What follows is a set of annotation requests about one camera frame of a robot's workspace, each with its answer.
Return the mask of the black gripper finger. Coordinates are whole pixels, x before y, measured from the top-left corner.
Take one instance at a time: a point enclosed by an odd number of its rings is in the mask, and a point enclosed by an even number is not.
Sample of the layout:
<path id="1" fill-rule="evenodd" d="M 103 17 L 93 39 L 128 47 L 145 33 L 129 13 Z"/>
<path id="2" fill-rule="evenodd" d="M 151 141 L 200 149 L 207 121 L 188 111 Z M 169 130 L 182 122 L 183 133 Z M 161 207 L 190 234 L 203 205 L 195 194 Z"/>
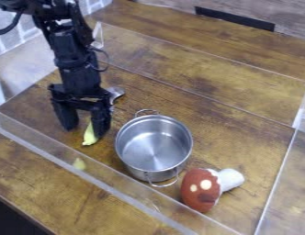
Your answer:
<path id="1" fill-rule="evenodd" d="M 53 112 L 64 130 L 72 130 L 79 123 L 77 112 L 68 104 L 52 99 Z"/>
<path id="2" fill-rule="evenodd" d="M 100 139 L 111 128 L 111 111 L 99 106 L 91 109 L 91 124 L 95 136 Z"/>

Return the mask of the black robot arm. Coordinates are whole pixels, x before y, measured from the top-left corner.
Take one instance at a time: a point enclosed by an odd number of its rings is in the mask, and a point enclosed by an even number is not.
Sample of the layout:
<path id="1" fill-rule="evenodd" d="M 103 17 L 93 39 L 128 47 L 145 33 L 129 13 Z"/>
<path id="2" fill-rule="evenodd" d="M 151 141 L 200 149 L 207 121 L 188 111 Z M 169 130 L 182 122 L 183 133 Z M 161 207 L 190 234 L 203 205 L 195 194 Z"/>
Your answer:
<path id="1" fill-rule="evenodd" d="M 100 87 L 97 49 L 92 46 L 92 29 L 84 22 L 77 0 L 0 0 L 0 9 L 15 14 L 0 29 L 8 33 L 23 14 L 32 17 L 53 51 L 53 64 L 61 82 L 49 84 L 53 112 L 64 129 L 79 124 L 77 112 L 91 113 L 91 127 L 101 137 L 111 127 L 109 92 Z"/>

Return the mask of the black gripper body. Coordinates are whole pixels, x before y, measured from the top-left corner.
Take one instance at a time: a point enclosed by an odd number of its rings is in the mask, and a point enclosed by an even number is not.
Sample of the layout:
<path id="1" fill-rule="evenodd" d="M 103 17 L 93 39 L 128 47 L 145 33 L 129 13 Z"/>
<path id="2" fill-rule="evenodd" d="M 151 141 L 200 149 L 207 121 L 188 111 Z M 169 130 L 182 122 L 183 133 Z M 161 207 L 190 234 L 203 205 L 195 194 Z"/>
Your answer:
<path id="1" fill-rule="evenodd" d="M 60 68 L 60 84 L 49 84 L 51 102 L 55 112 L 75 112 L 77 109 L 109 112 L 109 92 L 100 87 L 97 62 L 87 61 L 81 66 Z"/>

